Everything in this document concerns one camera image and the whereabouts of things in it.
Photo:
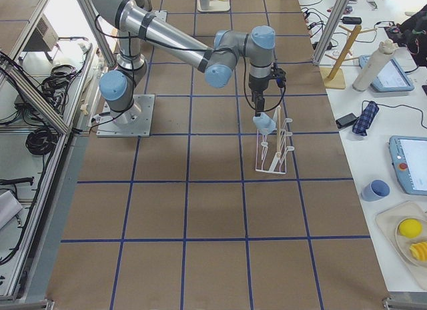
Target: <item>white table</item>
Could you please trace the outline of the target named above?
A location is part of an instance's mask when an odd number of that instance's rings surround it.
[[[310,4],[319,0],[300,0],[300,4]],[[373,11],[366,0],[358,0],[352,5],[354,12],[351,16],[362,18],[362,28],[370,29],[378,21],[392,21],[390,8],[385,8],[382,0],[375,0],[378,9]],[[323,14],[328,15],[327,8],[331,7],[335,0],[323,0],[320,4],[311,6]],[[309,22],[318,21],[317,16],[310,15]],[[366,33],[359,36],[359,40],[370,41],[374,33]],[[312,38],[312,42],[318,41],[320,36]],[[346,41],[346,36],[335,35],[338,41],[336,50],[340,52]],[[378,44],[387,39],[383,29],[378,30],[376,40],[373,43],[354,43],[353,53],[355,56],[369,55],[378,48]],[[406,48],[399,48],[395,53],[395,59],[405,71],[415,68],[415,62]],[[334,61],[324,57],[321,65],[331,66]],[[352,89],[352,83],[358,76],[361,69],[358,63],[347,61],[342,65],[347,88],[345,90],[328,89],[328,97],[332,106],[334,117],[340,118],[353,112],[359,116],[362,110],[363,100],[373,100],[386,105],[411,105],[423,110],[427,121],[427,95],[423,92],[421,85],[427,84],[427,69],[421,67],[409,75],[415,85],[415,90],[409,93],[376,93],[372,88],[368,88],[363,93]],[[370,231],[372,242],[377,254],[378,262],[390,292],[425,292],[421,289],[413,276],[407,270],[404,262],[395,252],[387,238],[382,234],[375,222],[377,214],[390,209],[405,201],[415,201],[427,211],[427,197],[405,194],[398,184],[392,159],[388,149],[388,140],[392,135],[409,135],[415,137],[427,137],[427,129],[420,126],[420,113],[408,109],[389,109],[380,107],[371,128],[367,131],[368,136],[363,138],[352,133],[351,127],[340,131],[340,137],[347,155],[348,163],[354,178],[354,183],[358,192],[374,179],[382,179],[389,184],[391,192],[387,198],[375,202],[366,202],[360,199],[366,222]]]

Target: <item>white tray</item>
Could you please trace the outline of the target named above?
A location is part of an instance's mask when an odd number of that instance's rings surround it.
[[[230,0],[211,0],[208,10],[203,10],[197,0],[197,10],[200,12],[226,12],[230,10]]]
[[[416,282],[421,288],[427,291],[427,267],[415,265],[405,257],[397,242],[396,228],[399,223],[406,218],[416,218],[427,222],[427,216],[415,202],[407,201],[376,216],[376,223],[387,237],[397,254],[411,272]]]

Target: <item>smartphone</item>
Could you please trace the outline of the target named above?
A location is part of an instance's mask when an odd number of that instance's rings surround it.
[[[359,25],[362,23],[362,18],[359,18],[359,17],[342,17],[342,23],[345,25]]]

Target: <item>tablet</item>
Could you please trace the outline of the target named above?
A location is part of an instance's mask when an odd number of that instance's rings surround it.
[[[363,68],[368,63],[370,55],[361,55],[359,64]],[[377,92],[412,91],[415,89],[405,71],[395,59],[391,59],[382,68],[378,76],[371,83]]]
[[[394,170],[403,190],[410,195],[427,195],[427,138],[390,138]]]

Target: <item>black bag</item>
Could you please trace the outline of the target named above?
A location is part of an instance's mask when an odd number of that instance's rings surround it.
[[[408,20],[398,25],[400,44],[407,46],[419,66],[427,66],[427,5]]]

